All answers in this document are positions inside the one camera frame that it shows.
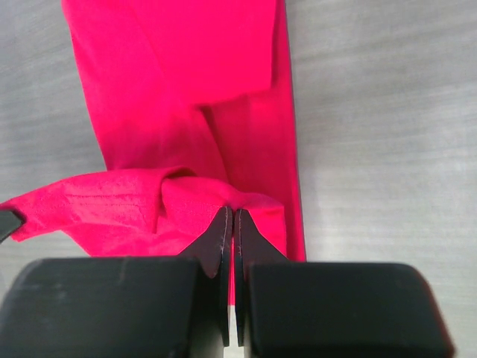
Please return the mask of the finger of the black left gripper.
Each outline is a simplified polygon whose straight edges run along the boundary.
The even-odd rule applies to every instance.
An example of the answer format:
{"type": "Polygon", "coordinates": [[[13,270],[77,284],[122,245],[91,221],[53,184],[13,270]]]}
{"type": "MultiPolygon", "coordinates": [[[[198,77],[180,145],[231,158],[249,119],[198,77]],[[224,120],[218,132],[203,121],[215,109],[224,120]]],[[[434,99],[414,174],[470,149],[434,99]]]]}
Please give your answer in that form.
{"type": "Polygon", "coordinates": [[[0,243],[15,233],[26,222],[25,216],[17,210],[1,209],[0,211],[0,243]]]}

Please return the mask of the magenta t shirt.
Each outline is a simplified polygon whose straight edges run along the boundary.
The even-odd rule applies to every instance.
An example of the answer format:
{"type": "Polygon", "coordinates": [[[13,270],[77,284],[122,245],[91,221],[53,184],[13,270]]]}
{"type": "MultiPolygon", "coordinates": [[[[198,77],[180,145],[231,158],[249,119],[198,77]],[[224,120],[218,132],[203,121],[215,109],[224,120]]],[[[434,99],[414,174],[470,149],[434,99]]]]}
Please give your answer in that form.
{"type": "Polygon", "coordinates": [[[1,204],[17,242],[60,230],[93,257],[179,254],[222,207],[304,260],[283,1],[64,1],[106,170],[1,204]]]}

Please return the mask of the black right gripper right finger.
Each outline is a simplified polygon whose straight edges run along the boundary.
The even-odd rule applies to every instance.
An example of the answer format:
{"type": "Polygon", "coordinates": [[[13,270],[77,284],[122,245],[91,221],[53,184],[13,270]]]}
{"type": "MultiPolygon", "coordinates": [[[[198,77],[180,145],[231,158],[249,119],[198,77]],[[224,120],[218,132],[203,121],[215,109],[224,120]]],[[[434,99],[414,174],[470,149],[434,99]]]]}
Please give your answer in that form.
{"type": "Polygon", "coordinates": [[[294,262],[235,217],[238,344],[246,357],[453,357],[428,281],[402,263],[294,262]]]}

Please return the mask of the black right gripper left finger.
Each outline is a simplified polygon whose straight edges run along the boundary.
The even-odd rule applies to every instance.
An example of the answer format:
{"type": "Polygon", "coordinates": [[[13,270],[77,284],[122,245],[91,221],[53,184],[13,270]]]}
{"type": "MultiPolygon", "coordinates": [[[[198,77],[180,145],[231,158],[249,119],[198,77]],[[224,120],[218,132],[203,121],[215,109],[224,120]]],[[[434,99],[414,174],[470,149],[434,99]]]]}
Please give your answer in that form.
{"type": "Polygon", "coordinates": [[[222,357],[233,213],[168,257],[49,258],[1,304],[3,357],[222,357]]]}

